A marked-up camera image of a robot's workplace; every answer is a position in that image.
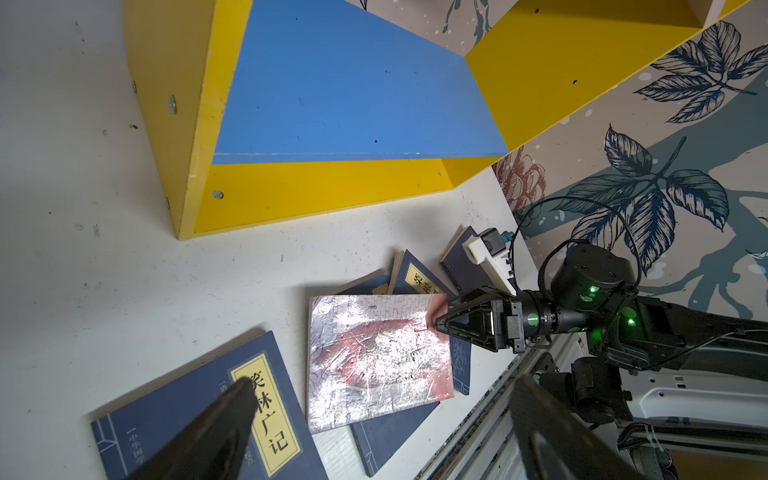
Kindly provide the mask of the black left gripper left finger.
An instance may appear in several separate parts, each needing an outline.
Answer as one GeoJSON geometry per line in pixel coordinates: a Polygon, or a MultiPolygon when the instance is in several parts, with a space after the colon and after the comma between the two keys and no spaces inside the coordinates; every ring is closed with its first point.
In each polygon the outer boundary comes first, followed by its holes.
{"type": "Polygon", "coordinates": [[[251,435],[257,399],[238,379],[130,479],[236,479],[251,435]]]}

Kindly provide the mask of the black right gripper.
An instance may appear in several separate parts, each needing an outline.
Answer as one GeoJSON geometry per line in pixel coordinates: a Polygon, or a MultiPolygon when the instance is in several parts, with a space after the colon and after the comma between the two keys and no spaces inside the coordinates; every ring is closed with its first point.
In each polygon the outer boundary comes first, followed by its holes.
{"type": "Polygon", "coordinates": [[[493,287],[479,287],[451,300],[435,326],[440,333],[491,352],[511,349],[522,353],[552,333],[555,305],[537,291],[524,290],[514,296],[493,287]],[[481,316],[479,330],[448,325],[451,321],[469,325],[474,314],[481,316]]]}

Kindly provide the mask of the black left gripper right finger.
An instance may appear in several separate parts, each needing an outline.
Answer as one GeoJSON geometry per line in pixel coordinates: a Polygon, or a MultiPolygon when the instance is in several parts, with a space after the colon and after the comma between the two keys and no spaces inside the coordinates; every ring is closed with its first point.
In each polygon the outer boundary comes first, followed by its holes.
{"type": "Polygon", "coordinates": [[[513,382],[509,411],[529,479],[642,477],[528,375],[513,382]]]}

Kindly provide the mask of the red silver illustrated book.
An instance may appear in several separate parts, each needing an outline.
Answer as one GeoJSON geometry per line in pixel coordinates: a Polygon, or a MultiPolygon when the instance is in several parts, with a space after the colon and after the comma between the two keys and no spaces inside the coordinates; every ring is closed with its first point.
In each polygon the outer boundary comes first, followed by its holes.
{"type": "Polygon", "coordinates": [[[309,304],[311,433],[453,398],[443,293],[324,295],[309,304]]]}

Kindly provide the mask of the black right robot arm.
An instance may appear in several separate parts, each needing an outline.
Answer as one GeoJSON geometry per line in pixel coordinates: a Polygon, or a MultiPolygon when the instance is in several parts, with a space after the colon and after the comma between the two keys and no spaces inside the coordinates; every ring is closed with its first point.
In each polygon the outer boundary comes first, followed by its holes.
{"type": "Polygon", "coordinates": [[[642,296],[641,263],[584,240],[563,243],[551,281],[508,293],[491,287],[454,301],[438,331],[496,352],[521,353],[541,339],[582,332],[588,356],[569,372],[522,375],[512,386],[513,432],[531,479],[644,479],[624,449],[656,447],[763,461],[767,457],[767,326],[642,296]],[[624,374],[700,371],[685,380],[690,413],[671,422],[639,420],[624,374]]]}

